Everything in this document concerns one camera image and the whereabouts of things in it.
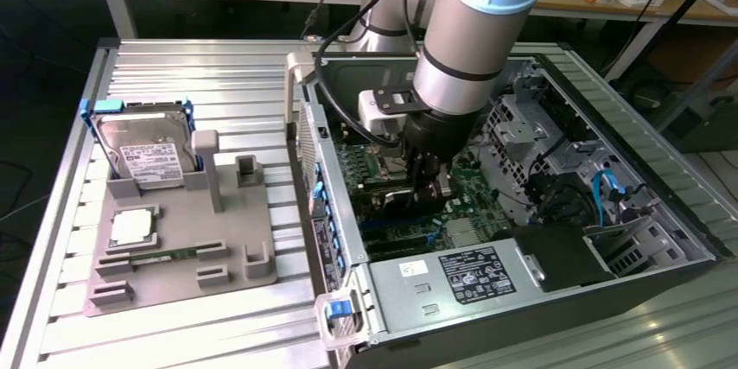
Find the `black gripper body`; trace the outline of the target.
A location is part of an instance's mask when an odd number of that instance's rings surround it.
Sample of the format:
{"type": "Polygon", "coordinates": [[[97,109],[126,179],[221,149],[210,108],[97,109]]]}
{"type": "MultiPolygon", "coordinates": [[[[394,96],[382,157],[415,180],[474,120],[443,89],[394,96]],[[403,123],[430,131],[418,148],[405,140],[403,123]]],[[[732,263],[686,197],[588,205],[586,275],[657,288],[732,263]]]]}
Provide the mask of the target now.
{"type": "Polygon", "coordinates": [[[478,119],[480,111],[464,115],[435,110],[410,113],[403,127],[406,155],[454,158],[466,146],[478,119]]]}

